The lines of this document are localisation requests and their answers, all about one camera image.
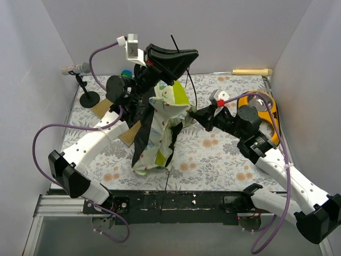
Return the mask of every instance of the microphone stand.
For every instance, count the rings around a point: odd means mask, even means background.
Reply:
[[[79,86],[83,89],[84,94],[80,97],[79,103],[84,108],[92,108],[96,106],[98,102],[100,102],[100,96],[96,92],[88,92],[85,89],[87,85],[86,81],[83,81],[82,77],[79,74],[74,73],[73,71],[69,72],[69,74],[74,75],[76,77]]]

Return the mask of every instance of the rolling pin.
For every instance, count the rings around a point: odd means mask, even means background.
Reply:
[[[272,69],[234,69],[232,71],[233,75],[261,75],[261,76],[271,76]]]

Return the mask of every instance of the table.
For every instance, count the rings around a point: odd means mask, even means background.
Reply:
[[[109,76],[99,76],[105,85]],[[265,90],[261,76],[233,76],[231,74],[192,75],[198,96],[198,109],[210,104],[209,96],[217,88],[226,91],[230,97],[236,97],[251,90]],[[87,89],[96,91],[101,99],[105,92],[96,84],[93,77],[86,76]],[[186,76],[179,82],[185,86]],[[188,79],[186,92],[194,104],[194,92]],[[79,98],[80,90],[71,112],[69,123],[78,126],[94,126],[99,118],[91,109],[83,108]],[[236,114],[236,103],[227,104],[232,115]],[[271,128],[262,124],[261,130],[271,136]],[[62,149],[68,148],[86,132],[66,129]],[[238,139],[214,128],[210,133],[195,123],[184,128],[177,138],[172,167],[169,168],[167,190],[231,190],[240,191],[258,183],[273,191],[284,189],[268,174],[244,158],[237,149]],[[108,189],[128,190],[165,190],[168,171],[153,172],[140,176],[131,169],[134,145],[130,148],[115,139],[89,165],[86,175],[97,179]]]

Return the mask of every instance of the white wall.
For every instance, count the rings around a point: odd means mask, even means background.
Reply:
[[[272,80],[295,164],[332,195],[341,193],[341,1],[313,0]],[[341,228],[329,236],[341,255]]]
[[[138,33],[149,43],[199,51],[192,73],[273,68],[311,0],[42,0],[72,60],[81,63],[120,35]],[[97,74],[131,67],[124,50],[94,58]]]
[[[0,255],[21,255],[39,193],[31,144],[48,123],[63,123],[77,85],[59,69],[73,62],[40,0],[0,1]],[[39,162],[59,146],[62,131],[38,140]]]

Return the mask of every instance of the blue-green object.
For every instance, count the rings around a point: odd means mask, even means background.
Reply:
[[[121,72],[121,76],[127,76],[127,77],[132,78],[133,77],[133,73],[130,70],[123,70]]]

